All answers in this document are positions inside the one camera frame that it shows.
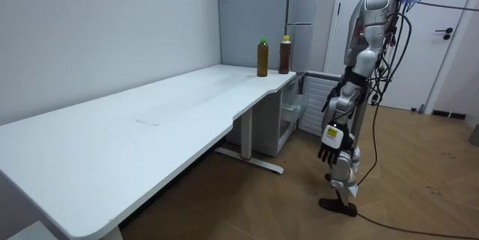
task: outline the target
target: desk leg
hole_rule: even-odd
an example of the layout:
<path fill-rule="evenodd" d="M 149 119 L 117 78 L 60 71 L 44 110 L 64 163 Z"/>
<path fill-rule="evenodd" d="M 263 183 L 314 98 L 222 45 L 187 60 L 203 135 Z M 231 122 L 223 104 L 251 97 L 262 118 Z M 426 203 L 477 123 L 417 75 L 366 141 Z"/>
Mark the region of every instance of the desk leg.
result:
<path fill-rule="evenodd" d="M 250 164 L 271 170 L 273 173 L 282 174 L 284 169 L 278 165 L 270 164 L 269 162 L 261 161 L 251 157 L 251 142 L 252 142 L 252 125 L 253 124 L 253 108 L 248 109 L 241 115 L 241 154 L 235 153 L 231 150 L 226 150 L 222 147 L 216 149 L 216 152 L 225 154 L 235 159 L 243 160 Z"/>
<path fill-rule="evenodd" d="M 103 236 L 102 240 L 123 240 L 123 237 L 121 237 L 120 228 L 116 226 L 110 233 L 108 233 L 106 236 Z"/>

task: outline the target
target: desk surface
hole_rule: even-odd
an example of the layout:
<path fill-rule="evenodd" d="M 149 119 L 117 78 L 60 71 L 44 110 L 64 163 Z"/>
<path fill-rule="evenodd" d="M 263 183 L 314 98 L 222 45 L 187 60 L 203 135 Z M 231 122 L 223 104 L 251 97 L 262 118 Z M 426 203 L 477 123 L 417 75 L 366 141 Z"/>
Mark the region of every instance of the desk surface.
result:
<path fill-rule="evenodd" d="M 0 171 L 72 239 L 98 239 L 295 73 L 217 65 L 0 126 Z"/>

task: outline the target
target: door handle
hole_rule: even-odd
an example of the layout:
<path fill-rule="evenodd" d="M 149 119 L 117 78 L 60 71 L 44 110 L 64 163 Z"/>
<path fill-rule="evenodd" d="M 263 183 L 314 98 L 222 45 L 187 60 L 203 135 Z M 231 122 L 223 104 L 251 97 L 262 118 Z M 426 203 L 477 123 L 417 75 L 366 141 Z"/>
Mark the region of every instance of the door handle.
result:
<path fill-rule="evenodd" d="M 454 31 L 454 29 L 453 28 L 447 28 L 445 30 L 436 30 L 436 31 L 444 31 L 446 34 L 450 34 Z"/>

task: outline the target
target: humanoid robot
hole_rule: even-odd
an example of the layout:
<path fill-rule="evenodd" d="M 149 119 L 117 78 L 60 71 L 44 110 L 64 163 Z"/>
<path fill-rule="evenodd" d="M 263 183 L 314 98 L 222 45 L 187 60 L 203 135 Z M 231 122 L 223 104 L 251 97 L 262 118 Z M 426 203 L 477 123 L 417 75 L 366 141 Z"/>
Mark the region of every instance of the humanoid robot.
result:
<path fill-rule="evenodd" d="M 323 108 L 322 146 L 318 157 L 327 162 L 330 173 L 325 178 L 336 189 L 337 199 L 320 199 L 324 209 L 356 216 L 356 206 L 349 194 L 356 196 L 354 173 L 360 151 L 348 128 L 348 119 L 367 99 L 368 79 L 379 68 L 387 44 L 394 40 L 399 0 L 361 0 L 350 20 L 344 70 L 338 85 L 329 94 Z"/>

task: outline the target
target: robot leg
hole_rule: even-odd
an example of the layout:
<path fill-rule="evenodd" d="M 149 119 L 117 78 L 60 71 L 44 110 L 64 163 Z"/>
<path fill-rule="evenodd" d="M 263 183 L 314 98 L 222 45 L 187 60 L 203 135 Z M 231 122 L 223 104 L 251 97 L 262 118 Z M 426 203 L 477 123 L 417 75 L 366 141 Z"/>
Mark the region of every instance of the robot leg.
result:
<path fill-rule="evenodd" d="M 356 151 L 354 151 L 353 157 L 357 158 L 356 160 L 359 162 L 359 155 L 355 154 Z M 321 198 L 320 206 L 329 211 L 355 217 L 358 210 L 353 203 L 349 202 L 349 194 L 356 196 L 358 186 L 354 178 L 353 159 L 350 151 L 341 151 L 338 162 L 330 166 L 330 171 L 331 184 L 335 188 L 338 198 Z"/>

